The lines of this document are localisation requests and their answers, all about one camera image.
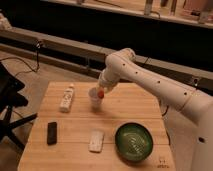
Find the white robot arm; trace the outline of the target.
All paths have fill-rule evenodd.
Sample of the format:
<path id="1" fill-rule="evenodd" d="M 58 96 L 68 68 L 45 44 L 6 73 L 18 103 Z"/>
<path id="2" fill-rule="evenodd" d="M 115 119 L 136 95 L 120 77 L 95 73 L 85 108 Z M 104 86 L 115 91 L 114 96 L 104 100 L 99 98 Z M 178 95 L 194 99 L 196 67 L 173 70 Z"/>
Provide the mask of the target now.
<path id="1" fill-rule="evenodd" d="M 109 54 L 98 86 L 111 91 L 124 78 L 179 110 L 198 126 L 191 171 L 213 171 L 213 96 L 194 87 L 143 69 L 130 48 Z"/>

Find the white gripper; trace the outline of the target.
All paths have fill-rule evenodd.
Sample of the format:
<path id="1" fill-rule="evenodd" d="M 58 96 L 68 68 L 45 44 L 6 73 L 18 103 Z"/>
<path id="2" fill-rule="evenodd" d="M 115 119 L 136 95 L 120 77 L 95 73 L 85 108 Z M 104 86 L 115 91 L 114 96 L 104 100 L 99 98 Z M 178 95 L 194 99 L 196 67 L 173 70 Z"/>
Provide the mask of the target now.
<path id="1" fill-rule="evenodd" d="M 99 91 L 101 88 L 104 94 L 108 94 L 118 84 L 119 76 L 109 69 L 104 69 L 97 81 L 96 89 Z"/>

